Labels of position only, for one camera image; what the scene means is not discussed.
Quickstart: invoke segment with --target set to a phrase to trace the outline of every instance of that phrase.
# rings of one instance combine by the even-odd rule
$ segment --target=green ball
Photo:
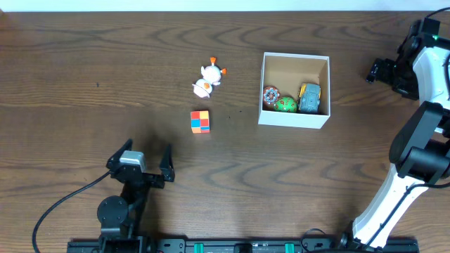
[[[275,102],[274,110],[277,112],[297,112],[297,102],[290,97],[280,98]]]

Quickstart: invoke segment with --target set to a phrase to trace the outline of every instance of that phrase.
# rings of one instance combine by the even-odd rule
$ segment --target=open box
[[[281,97],[290,96],[298,101],[299,88],[302,83],[320,85],[321,98],[318,114],[275,112],[263,104],[264,87],[275,86]],[[328,56],[264,53],[258,124],[320,129],[330,115],[330,58]]]

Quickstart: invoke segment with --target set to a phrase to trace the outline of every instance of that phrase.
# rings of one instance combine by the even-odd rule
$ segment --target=colorful cube
[[[210,132],[210,113],[208,111],[191,112],[191,128],[195,134]]]

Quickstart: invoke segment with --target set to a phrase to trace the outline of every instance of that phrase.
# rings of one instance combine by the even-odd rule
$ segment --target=blue toy car
[[[302,84],[299,90],[298,110],[300,113],[317,114],[321,103],[321,87],[317,84]]]

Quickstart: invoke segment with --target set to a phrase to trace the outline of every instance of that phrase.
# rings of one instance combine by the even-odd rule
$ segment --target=white wall
[[[0,0],[3,11],[435,11],[449,0]]]

